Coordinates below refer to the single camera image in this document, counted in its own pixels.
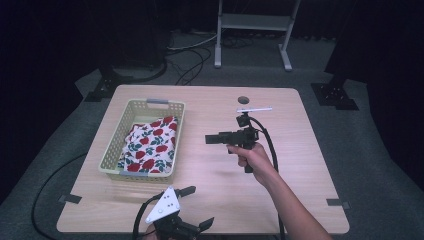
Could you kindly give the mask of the person's left hand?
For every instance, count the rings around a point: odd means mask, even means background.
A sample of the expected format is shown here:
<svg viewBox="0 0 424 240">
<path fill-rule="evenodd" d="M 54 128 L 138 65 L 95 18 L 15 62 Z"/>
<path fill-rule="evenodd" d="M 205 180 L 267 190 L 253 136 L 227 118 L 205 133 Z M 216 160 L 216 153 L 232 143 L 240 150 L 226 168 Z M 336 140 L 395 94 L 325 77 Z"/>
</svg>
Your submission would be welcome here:
<svg viewBox="0 0 424 240">
<path fill-rule="evenodd" d="M 142 240 L 157 240 L 156 229 L 153 225 L 148 226 Z"/>
</svg>

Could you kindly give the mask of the white metal stand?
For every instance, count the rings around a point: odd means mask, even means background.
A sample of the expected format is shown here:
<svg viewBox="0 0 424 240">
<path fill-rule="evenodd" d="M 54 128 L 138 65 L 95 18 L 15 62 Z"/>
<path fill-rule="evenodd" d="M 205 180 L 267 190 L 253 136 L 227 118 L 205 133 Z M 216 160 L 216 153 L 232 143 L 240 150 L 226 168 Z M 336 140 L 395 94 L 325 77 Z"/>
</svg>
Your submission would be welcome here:
<svg viewBox="0 0 424 240">
<path fill-rule="evenodd" d="M 292 12 L 288 16 L 267 16 L 267 15 L 251 15 L 244 13 L 225 13 L 223 8 L 223 0 L 218 0 L 217 13 L 217 31 L 216 43 L 214 49 L 214 67 L 222 66 L 222 33 L 227 29 L 241 30 L 266 30 L 284 32 L 284 40 L 278 45 L 284 69 L 287 72 L 293 70 L 291 65 L 287 47 L 300 7 L 301 0 L 294 0 Z"/>
</svg>

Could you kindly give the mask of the person's right hand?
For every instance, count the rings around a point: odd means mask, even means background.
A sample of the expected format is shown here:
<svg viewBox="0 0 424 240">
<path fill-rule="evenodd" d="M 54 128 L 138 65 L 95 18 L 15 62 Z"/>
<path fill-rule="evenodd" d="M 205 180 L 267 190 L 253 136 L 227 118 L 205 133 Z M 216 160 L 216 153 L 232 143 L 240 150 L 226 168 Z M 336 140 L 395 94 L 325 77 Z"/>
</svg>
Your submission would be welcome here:
<svg viewBox="0 0 424 240">
<path fill-rule="evenodd" d="M 269 188 L 280 180 L 279 174 L 261 144 L 256 143 L 251 150 L 231 145 L 227 145 L 227 149 L 238 156 L 240 167 L 252 167 L 254 177 L 265 188 Z"/>
</svg>

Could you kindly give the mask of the black tape piece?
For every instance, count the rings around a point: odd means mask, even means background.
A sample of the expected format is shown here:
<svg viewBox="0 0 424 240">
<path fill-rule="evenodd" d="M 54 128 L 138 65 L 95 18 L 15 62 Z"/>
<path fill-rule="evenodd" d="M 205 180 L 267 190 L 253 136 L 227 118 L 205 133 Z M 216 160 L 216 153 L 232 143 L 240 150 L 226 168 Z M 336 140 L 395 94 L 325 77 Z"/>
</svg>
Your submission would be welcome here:
<svg viewBox="0 0 424 240">
<path fill-rule="evenodd" d="M 340 199 L 327 199 L 327 205 L 339 206 L 339 207 L 342 207 L 344 210 L 348 210 L 351 208 L 351 205 L 348 201 L 342 201 Z"/>
<path fill-rule="evenodd" d="M 62 195 L 58 199 L 58 201 L 61 202 L 61 203 L 78 204 L 81 201 L 81 197 L 80 196 L 76 196 L 76 195 L 72 195 L 72 194 L 67 194 L 67 195 Z"/>
</svg>

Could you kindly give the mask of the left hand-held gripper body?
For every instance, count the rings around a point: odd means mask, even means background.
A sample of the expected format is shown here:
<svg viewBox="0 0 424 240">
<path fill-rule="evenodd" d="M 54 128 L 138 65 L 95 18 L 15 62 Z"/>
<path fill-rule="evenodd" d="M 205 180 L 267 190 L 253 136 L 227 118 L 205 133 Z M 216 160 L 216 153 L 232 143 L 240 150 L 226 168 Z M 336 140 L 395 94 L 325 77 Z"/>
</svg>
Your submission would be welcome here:
<svg viewBox="0 0 424 240">
<path fill-rule="evenodd" d="M 175 190 L 173 186 L 169 186 L 160 195 L 145 222 L 155 227 L 157 240 L 196 240 L 200 234 L 198 227 L 179 217 L 181 197 L 176 196 Z"/>
</svg>

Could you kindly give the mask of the cream perforated plastic basket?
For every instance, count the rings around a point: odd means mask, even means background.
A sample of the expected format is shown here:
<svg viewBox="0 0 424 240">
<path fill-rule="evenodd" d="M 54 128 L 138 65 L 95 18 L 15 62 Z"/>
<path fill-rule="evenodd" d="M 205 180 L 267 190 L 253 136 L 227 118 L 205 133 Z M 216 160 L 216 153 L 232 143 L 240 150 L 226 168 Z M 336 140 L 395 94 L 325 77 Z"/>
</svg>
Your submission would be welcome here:
<svg viewBox="0 0 424 240">
<path fill-rule="evenodd" d="M 103 154 L 103 158 L 98 167 L 99 171 L 106 173 L 113 180 L 170 184 L 173 181 L 174 171 L 176 169 L 179 135 L 182 131 L 184 114 L 185 104 L 183 102 L 159 99 L 129 100 L 115 127 L 108 148 Z M 168 174 L 130 173 L 119 168 L 118 161 L 120 160 L 122 148 L 124 146 L 124 139 L 132 126 L 134 124 L 151 123 L 158 118 L 167 116 L 176 116 L 178 118 L 176 149 L 171 172 Z"/>
</svg>

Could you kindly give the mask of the black stand base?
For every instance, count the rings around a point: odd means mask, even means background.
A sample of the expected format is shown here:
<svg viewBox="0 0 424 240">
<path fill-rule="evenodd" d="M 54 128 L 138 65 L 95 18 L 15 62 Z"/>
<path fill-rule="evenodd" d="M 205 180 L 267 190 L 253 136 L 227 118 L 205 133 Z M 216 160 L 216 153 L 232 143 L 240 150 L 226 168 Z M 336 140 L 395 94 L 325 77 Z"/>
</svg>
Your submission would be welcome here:
<svg viewBox="0 0 424 240">
<path fill-rule="evenodd" d="M 333 106 L 337 110 L 358 110 L 358 106 L 345 92 L 346 78 L 334 75 L 328 83 L 312 83 L 311 87 L 320 106 Z"/>
<path fill-rule="evenodd" d="M 85 102 L 100 102 L 102 99 L 111 98 L 116 88 L 133 79 L 132 76 L 117 73 L 111 65 L 104 65 L 99 68 L 101 78 L 95 89 L 88 93 Z"/>
</svg>

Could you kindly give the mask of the red floral cloth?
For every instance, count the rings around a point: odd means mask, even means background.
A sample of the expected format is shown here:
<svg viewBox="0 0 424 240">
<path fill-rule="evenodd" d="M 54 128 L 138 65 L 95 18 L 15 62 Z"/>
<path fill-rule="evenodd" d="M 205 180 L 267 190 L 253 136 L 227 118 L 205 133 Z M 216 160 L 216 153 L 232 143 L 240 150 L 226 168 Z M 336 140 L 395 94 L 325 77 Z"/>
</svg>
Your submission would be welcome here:
<svg viewBox="0 0 424 240">
<path fill-rule="evenodd" d="M 124 139 L 118 167 L 130 173 L 170 173 L 174 163 L 177 130 L 176 116 L 134 124 Z"/>
</svg>

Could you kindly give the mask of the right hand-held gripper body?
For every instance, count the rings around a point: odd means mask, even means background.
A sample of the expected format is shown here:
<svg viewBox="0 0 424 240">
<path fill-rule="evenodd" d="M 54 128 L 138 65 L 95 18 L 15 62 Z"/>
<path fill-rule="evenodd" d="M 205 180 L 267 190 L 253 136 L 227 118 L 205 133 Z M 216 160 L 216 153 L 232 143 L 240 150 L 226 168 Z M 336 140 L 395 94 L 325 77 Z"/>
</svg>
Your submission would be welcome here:
<svg viewBox="0 0 424 240">
<path fill-rule="evenodd" d="M 258 143 L 258 133 L 262 132 L 265 135 L 268 146 L 273 149 L 272 140 L 270 139 L 267 129 L 255 118 L 249 115 L 248 111 L 243 111 L 240 116 L 236 118 L 241 130 L 238 132 L 238 142 L 232 146 L 241 147 L 243 149 L 251 150 L 256 143 Z M 243 167 L 246 173 L 253 173 L 251 166 Z"/>
</svg>

